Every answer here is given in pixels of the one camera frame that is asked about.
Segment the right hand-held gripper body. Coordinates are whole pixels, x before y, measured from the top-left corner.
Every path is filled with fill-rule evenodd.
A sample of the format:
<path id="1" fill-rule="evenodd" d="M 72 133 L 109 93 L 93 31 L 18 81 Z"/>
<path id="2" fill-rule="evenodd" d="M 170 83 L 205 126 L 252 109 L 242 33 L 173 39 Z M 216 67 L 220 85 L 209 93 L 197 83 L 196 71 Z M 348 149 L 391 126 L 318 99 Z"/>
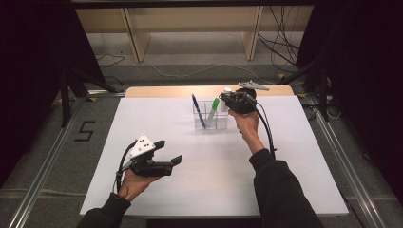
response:
<path id="1" fill-rule="evenodd" d="M 239 89 L 231 91 L 236 93 L 236 100 L 232 101 L 237 103 L 236 107 L 231 109 L 239 114 L 248 114 L 255 111 L 257 104 L 256 90 L 268 90 L 268 87 L 259 85 L 253 81 L 239 83 L 239 86 Z"/>

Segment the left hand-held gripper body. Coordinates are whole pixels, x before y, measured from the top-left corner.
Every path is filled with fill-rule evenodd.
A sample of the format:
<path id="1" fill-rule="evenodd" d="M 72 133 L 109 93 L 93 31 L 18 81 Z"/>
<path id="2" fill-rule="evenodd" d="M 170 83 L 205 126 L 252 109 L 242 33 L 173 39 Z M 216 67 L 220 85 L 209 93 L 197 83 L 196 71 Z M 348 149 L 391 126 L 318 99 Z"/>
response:
<path id="1" fill-rule="evenodd" d="M 171 161 L 154 161 L 154 142 L 142 134 L 130 144 L 122 156 L 122 171 L 130 169 L 136 176 L 163 177 L 170 176 L 173 170 Z"/>

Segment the green highlighter marker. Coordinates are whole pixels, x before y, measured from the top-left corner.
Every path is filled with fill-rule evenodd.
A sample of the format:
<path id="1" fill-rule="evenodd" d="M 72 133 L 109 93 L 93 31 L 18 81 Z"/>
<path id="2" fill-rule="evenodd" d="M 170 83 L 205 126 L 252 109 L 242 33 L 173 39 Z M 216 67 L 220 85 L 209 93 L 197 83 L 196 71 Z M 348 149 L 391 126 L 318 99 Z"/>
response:
<path id="1" fill-rule="evenodd" d="M 209 115 L 207 117 L 207 125 L 210 125 L 213 122 L 215 113 L 217 111 L 218 105 L 220 103 L 220 99 L 219 98 L 215 98 L 215 100 L 212 103 L 212 107 L 211 110 L 209 112 Z"/>

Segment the clear plastic pen organizer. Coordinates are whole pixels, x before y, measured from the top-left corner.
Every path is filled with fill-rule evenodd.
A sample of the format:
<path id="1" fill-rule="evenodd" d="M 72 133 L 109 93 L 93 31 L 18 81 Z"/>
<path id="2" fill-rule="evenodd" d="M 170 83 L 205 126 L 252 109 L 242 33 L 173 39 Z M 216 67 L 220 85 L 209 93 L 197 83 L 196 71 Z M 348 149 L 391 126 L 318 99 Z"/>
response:
<path id="1" fill-rule="evenodd" d="M 209 115 L 214 100 L 198 101 L 202 117 L 206 124 L 206 129 L 202 128 L 196 108 L 195 106 L 193 106 L 194 124 L 197 130 L 222 130 L 227 128 L 228 113 L 220 111 L 221 100 L 215 113 L 213 122 L 210 125 L 207 125 L 207 117 Z"/>

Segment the blue ballpoint pen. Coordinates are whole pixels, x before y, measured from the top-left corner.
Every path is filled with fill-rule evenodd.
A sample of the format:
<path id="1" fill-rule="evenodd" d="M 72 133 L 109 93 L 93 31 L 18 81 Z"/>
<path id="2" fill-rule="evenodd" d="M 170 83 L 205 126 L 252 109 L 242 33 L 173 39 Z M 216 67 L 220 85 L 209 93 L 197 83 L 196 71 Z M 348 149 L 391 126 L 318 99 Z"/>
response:
<path id="1" fill-rule="evenodd" d="M 194 94 L 192 94 L 191 97 L 192 97 L 193 105 L 195 106 L 196 111 L 198 113 L 198 116 L 199 116 L 199 119 L 200 119 L 200 122 L 201 122 L 201 127 L 203 129 L 206 129 L 206 124 L 205 124 L 205 121 L 204 121 L 204 119 L 202 117 L 202 114 L 201 114 L 200 107 L 199 107 L 199 104 L 197 102 L 197 99 L 196 99 Z"/>

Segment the person's left hand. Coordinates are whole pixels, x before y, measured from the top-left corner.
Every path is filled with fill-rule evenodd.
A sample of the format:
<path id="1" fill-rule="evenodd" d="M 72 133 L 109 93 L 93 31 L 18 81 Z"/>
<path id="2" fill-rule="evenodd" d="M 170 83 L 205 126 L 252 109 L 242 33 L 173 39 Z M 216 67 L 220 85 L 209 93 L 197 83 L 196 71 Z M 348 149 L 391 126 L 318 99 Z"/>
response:
<path id="1" fill-rule="evenodd" d="M 133 201 L 137 198 L 152 182 L 157 181 L 159 177 L 144 178 L 136 176 L 130 169 L 125 171 L 122 186 L 118 195 L 127 201 Z"/>

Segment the person's right hand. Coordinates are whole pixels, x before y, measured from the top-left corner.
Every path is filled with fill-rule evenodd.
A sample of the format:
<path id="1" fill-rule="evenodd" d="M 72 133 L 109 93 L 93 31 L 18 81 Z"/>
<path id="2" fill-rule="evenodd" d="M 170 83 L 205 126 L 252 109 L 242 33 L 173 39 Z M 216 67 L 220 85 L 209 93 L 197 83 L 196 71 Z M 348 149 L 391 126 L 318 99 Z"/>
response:
<path id="1" fill-rule="evenodd" d="M 228 113 L 235 119 L 237 129 L 240 131 L 242 138 L 245 140 L 252 154 L 256 154 L 264 148 L 259 138 L 259 116 L 257 112 L 248 114 L 239 114 L 229 109 Z"/>

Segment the white table cover sheet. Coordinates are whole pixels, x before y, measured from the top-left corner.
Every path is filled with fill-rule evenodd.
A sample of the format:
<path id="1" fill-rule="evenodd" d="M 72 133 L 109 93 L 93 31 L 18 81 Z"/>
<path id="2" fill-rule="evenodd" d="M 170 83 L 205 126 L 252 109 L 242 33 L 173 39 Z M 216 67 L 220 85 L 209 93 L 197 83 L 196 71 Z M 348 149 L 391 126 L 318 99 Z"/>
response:
<path id="1" fill-rule="evenodd" d="M 268 117 L 276 157 L 287 162 L 303 193 L 320 216 L 348 210 L 295 96 L 260 97 Z M 177 156 L 171 176 L 152 183 L 127 213 L 143 218 L 252 218 L 259 215 L 249 162 L 250 152 L 232 118 L 224 129 L 195 126 L 188 98 L 120 100 L 82 209 L 100 207 L 108 198 L 126 148 L 146 135 L 165 146 L 158 161 Z"/>

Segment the wooden table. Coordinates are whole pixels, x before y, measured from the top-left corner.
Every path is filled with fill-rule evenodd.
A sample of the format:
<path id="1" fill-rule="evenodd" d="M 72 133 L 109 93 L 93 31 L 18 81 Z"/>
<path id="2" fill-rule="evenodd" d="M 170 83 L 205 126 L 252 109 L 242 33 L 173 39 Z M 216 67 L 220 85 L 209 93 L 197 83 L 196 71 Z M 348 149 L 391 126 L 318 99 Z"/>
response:
<path id="1" fill-rule="evenodd" d="M 225 88 L 236 90 L 237 85 L 180 85 L 180 86 L 133 86 L 125 92 L 126 98 L 210 98 L 220 95 Z M 269 85 L 268 90 L 256 90 L 258 96 L 293 96 L 289 85 Z"/>

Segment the black metal stand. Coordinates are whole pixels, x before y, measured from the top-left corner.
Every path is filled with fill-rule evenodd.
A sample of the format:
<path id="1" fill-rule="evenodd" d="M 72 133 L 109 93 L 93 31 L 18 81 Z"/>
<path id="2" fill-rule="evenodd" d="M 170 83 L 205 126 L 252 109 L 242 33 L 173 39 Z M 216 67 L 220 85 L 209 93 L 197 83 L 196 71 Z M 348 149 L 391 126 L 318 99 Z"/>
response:
<path id="1" fill-rule="evenodd" d="M 296 73 L 291 74 L 286 79 L 279 82 L 280 85 L 288 85 L 294 80 L 306 75 L 303 89 L 313 92 L 315 89 L 319 91 L 319 113 L 326 122 L 329 121 L 327 114 L 327 67 L 324 58 L 319 55 L 308 65 L 299 69 Z"/>
<path id="2" fill-rule="evenodd" d="M 91 75 L 84 73 L 80 69 L 71 68 L 65 70 L 60 76 L 60 94 L 63 108 L 62 127 L 65 127 L 67 125 L 71 117 L 69 91 L 71 90 L 73 94 L 78 98 L 86 98 L 89 94 L 84 85 L 84 82 L 90 82 L 91 84 L 94 84 L 110 93 L 123 92 L 122 89 L 118 89 L 116 87 L 108 85 L 105 81 L 96 79 Z"/>

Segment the wooden bench shelf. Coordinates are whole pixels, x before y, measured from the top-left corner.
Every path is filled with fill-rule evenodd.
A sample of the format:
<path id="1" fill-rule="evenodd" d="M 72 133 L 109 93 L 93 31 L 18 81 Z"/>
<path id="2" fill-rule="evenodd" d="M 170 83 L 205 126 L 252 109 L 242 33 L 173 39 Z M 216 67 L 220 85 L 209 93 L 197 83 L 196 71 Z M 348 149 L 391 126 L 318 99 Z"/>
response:
<path id="1" fill-rule="evenodd" d="M 238 32 L 251 61 L 258 33 L 275 31 L 279 24 L 286 31 L 304 31 L 312 6 L 185 7 L 77 9 L 87 33 L 125 33 L 136 62 L 144 59 L 151 35 L 156 32 Z"/>

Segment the dark curtain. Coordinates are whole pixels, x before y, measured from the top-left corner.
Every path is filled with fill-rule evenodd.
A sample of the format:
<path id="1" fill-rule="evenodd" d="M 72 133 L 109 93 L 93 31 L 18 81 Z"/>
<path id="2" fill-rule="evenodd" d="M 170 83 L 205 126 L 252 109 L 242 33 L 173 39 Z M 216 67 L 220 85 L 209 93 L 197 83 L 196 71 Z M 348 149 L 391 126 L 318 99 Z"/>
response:
<path id="1" fill-rule="evenodd" d="M 71 0 L 0 0 L 0 187 L 74 70 L 104 79 Z"/>
<path id="2" fill-rule="evenodd" d="M 351 8 L 342 35 L 330 44 L 331 89 L 403 204 L 403 0 L 314 1 L 297 63 L 304 67 L 316 57 L 336 20 Z"/>

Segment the aluminium floor rail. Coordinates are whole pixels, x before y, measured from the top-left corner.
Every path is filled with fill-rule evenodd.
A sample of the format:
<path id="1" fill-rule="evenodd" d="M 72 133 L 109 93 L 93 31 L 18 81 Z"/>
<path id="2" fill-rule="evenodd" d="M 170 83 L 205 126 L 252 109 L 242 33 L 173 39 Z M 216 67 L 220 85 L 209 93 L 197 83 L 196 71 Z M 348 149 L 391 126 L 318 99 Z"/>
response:
<path id="1" fill-rule="evenodd" d="M 387 223 L 382 218 L 380 211 L 377 209 L 372 197 L 367 191 L 367 188 L 364 186 L 361 178 L 355 171 L 352 162 L 347 157 L 335 131 L 332 129 L 330 123 L 325 121 L 325 118 L 323 117 L 324 114 L 326 114 L 326 111 L 316 112 L 317 122 L 324 133 L 328 144 L 331 146 L 337 163 L 349 183 L 355 199 L 368 222 L 368 228 L 387 228 Z"/>
<path id="2" fill-rule="evenodd" d="M 58 128 L 57 136 L 52 141 L 52 146 L 48 150 L 47 156 L 41 163 L 40 169 L 29 185 L 29 188 L 25 191 L 19 206 L 11 217 L 8 228 L 24 228 L 29 218 L 29 214 L 31 213 L 35 202 L 40 196 L 41 190 L 43 189 L 43 186 L 45 185 L 48 176 L 62 151 L 62 148 L 67 140 L 67 136 L 71 131 L 72 126 L 76 122 L 78 112 L 85 102 L 86 98 L 77 98 L 75 100 L 74 104 L 72 105 L 70 117 L 63 126 Z"/>

